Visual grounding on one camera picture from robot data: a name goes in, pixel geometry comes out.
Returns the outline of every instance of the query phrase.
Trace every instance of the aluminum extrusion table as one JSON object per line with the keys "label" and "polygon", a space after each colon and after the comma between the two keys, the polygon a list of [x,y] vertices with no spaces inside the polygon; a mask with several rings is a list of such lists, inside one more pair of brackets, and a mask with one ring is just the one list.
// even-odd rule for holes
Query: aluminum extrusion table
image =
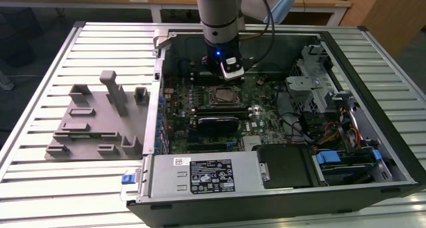
{"label": "aluminum extrusion table", "polygon": [[[104,90],[99,74],[118,73],[126,91],[150,89],[158,28],[200,29],[199,24],[76,23],[0,152],[0,227],[144,227],[120,199],[122,174],[142,161],[44,160],[74,83]],[[262,29],[249,25],[247,29]],[[355,27],[278,26],[330,31],[381,107],[426,167],[426,97],[367,31]],[[200,227],[425,227],[426,193],[386,200],[359,212]]]}

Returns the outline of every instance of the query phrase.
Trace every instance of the black cable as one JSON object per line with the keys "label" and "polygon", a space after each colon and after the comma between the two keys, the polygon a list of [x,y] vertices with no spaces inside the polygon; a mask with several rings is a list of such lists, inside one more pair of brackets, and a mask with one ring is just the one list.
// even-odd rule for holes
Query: black cable
{"label": "black cable", "polygon": [[271,34],[271,36],[273,36],[273,38],[271,38],[271,43],[270,43],[270,45],[269,45],[269,48],[267,48],[265,54],[263,54],[258,59],[254,60],[254,63],[255,63],[255,64],[259,63],[259,62],[266,58],[266,56],[269,55],[269,53],[271,52],[273,46],[274,46],[274,41],[275,41],[275,22],[274,22],[274,16],[273,16],[273,12],[271,12],[271,8],[270,8],[270,6],[269,6],[267,0],[262,0],[262,1],[263,1],[263,3],[265,3],[265,6],[266,6],[269,20],[270,20],[270,22],[271,22],[271,27],[273,27],[273,34]]}
{"label": "black cable", "polygon": [[266,24],[266,26],[265,26],[263,31],[262,31],[261,33],[255,34],[255,35],[250,35],[250,36],[242,37],[241,40],[242,40],[242,41],[250,40],[250,39],[253,39],[253,38],[255,38],[255,37],[261,37],[262,35],[265,35],[265,33],[266,33],[267,30],[269,30],[269,24],[270,24],[270,22],[271,22],[271,17],[267,16],[267,24]]}
{"label": "black cable", "polygon": [[306,3],[305,3],[305,0],[303,0],[303,12],[306,12]]}

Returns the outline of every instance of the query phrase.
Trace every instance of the blue tab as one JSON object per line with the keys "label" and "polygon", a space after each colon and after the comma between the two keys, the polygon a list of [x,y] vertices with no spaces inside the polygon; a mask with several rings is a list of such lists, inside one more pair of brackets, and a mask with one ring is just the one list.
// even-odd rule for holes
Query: blue tab
{"label": "blue tab", "polygon": [[377,161],[379,161],[382,159],[382,154],[379,152],[379,150],[373,150],[373,155]]}
{"label": "blue tab", "polygon": [[325,158],[325,162],[341,162],[341,157],[338,152],[335,151],[327,151],[327,152],[321,152],[319,153],[322,157]]}
{"label": "blue tab", "polygon": [[318,153],[317,160],[319,164],[333,163],[333,162],[341,162],[341,157],[338,152],[327,151],[327,152]]}
{"label": "blue tab", "polygon": [[135,174],[122,176],[122,184],[123,185],[135,184],[135,183],[136,183],[136,175]]}
{"label": "blue tab", "polygon": [[325,158],[322,157],[321,154],[317,154],[317,161],[318,161],[318,164],[323,164],[325,163]]}

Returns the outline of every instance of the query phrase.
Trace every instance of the warning label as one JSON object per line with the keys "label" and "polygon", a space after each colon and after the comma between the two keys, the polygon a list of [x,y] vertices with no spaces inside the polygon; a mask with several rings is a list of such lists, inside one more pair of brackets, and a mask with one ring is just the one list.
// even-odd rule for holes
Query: warning label
{"label": "warning label", "polygon": [[231,160],[191,162],[192,194],[235,192]]}

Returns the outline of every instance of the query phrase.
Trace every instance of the wooden desk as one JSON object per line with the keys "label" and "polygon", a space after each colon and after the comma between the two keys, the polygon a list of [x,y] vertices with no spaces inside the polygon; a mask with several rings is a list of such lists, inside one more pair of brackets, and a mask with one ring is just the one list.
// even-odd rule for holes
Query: wooden desk
{"label": "wooden desk", "polygon": [[[327,25],[339,25],[353,3],[339,0],[297,0],[293,12],[331,13]],[[162,9],[198,9],[196,0],[0,0],[0,6],[60,8],[147,8],[152,21],[162,22]]]}

